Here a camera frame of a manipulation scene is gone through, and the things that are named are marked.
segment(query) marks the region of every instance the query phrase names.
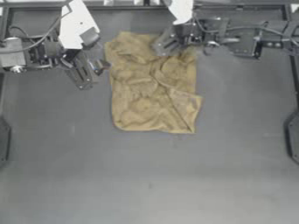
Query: wrinkled fabric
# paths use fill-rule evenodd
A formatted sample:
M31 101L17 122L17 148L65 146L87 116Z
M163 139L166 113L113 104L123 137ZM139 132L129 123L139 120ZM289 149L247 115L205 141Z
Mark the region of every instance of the wrinkled fabric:
M189 48L158 57L151 48L155 39L155 35L121 32L106 43L114 123L122 130L194 133L202 108L195 52Z

